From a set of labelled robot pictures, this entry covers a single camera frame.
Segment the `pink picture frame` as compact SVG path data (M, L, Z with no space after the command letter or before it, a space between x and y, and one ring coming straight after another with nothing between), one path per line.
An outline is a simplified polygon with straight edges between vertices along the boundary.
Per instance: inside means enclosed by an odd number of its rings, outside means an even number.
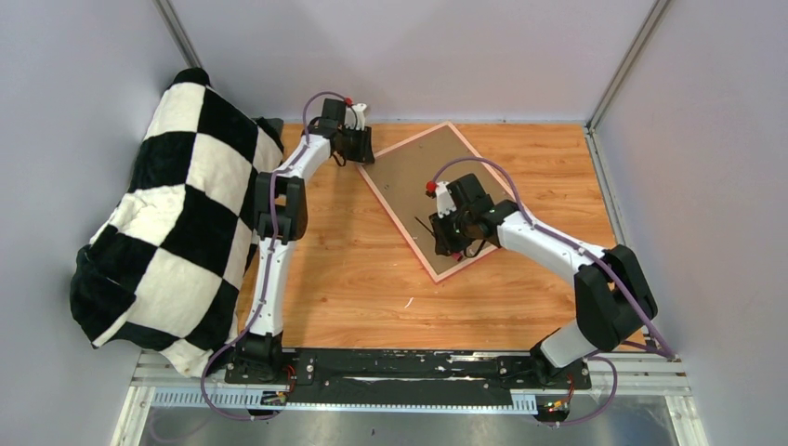
M428 216L436 204L426 196L426 184L451 160L482 155L457 125L376 124L372 148L375 162L361 167L361 175L411 252L407 261L392 260L392 267L406 267L409 281L424 285L500 287L513 281L506 264L512 255L489 244L461 261L434 252Z

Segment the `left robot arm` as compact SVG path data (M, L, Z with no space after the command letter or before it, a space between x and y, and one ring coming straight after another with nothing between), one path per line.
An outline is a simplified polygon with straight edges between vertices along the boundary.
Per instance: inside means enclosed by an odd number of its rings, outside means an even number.
M330 95L319 116L306 119L298 146L280 167L256 180L258 269L252 307L235 345L229 373L253 383L277 382L285 370L283 299L290 263L309 223L307 185L328 161L372 164L368 106Z

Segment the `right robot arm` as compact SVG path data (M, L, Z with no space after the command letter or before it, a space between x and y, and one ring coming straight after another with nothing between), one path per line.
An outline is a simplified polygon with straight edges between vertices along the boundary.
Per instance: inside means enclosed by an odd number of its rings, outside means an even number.
M568 366L591 353L609 352L651 322L658 307L632 249L584 243L532 216L516 201L495 202L473 174L430 181L436 202L428 221L439 256L453 256L474 241L523 255L552 271L574 292L574 319L529 351L528 374L555 387Z

